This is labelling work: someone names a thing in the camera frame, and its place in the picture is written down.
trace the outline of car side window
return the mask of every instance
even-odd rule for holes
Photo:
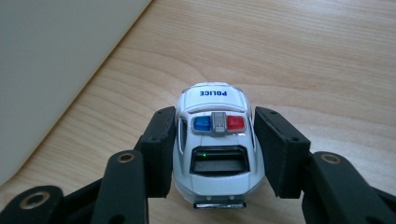
[[[178,143],[181,152],[184,152],[187,142],[187,121],[185,119],[180,119],[179,122],[179,132],[178,132]]]

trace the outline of wooden table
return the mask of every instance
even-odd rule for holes
[[[396,194],[396,2],[153,1],[23,168],[0,187],[69,194],[133,148],[156,110],[192,84],[223,81]],[[301,200],[267,181],[243,210],[194,210],[173,186],[151,223],[304,223]]]

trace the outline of white toy car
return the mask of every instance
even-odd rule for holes
[[[177,103],[173,172],[195,208],[242,208],[264,179],[262,150],[241,90],[220,82],[184,90]]]

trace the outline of blue light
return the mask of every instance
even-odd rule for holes
[[[194,119],[194,130],[198,132],[210,131],[210,116],[201,116]]]

